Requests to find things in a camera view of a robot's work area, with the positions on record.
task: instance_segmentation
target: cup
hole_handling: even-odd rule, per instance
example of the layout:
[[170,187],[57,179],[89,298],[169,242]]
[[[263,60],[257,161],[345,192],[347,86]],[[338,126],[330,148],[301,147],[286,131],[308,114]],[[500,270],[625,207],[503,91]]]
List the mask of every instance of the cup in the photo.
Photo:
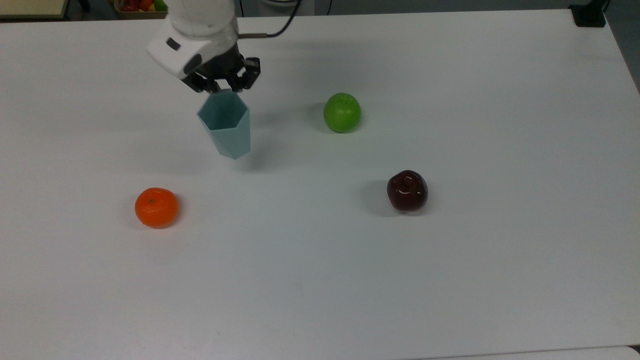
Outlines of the cup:
[[209,95],[198,117],[221,155],[238,159],[251,150],[249,107],[237,93],[223,90]]

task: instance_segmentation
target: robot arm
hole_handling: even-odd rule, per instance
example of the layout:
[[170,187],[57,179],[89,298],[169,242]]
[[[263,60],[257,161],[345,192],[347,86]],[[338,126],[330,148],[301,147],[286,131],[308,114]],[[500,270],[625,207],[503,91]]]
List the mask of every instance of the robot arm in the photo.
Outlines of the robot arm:
[[165,2],[169,14],[147,47],[158,65],[196,92],[217,92],[216,80],[225,80],[235,92],[253,85],[260,59],[239,52],[232,0]]

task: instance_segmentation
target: gray wall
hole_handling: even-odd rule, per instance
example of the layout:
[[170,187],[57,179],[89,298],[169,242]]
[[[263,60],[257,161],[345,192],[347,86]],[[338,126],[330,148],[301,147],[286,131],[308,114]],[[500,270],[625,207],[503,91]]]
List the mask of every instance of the gray wall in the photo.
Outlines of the gray wall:
[[[240,16],[239,2],[236,2]],[[326,15],[331,0],[303,0],[300,15]],[[333,0],[331,15],[368,13],[460,12],[492,10],[566,9],[589,0]],[[260,0],[242,0],[244,15],[289,15],[292,8],[270,8]],[[640,0],[611,0],[607,20],[629,71],[640,88]]]

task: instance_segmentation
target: orange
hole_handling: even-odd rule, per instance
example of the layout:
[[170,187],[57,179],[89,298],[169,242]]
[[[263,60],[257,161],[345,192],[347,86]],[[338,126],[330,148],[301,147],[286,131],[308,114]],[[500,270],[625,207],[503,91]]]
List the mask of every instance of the orange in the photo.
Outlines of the orange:
[[136,216],[150,227],[166,227],[178,216],[178,198],[167,189],[149,188],[136,200]]

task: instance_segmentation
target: dark red apple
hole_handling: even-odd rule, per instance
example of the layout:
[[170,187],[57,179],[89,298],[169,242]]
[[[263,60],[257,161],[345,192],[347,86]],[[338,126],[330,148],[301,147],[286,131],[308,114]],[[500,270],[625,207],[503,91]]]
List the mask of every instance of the dark red apple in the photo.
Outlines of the dark red apple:
[[409,212],[419,210],[424,206],[429,196],[429,190],[420,174],[405,170],[389,179],[387,195],[396,210]]

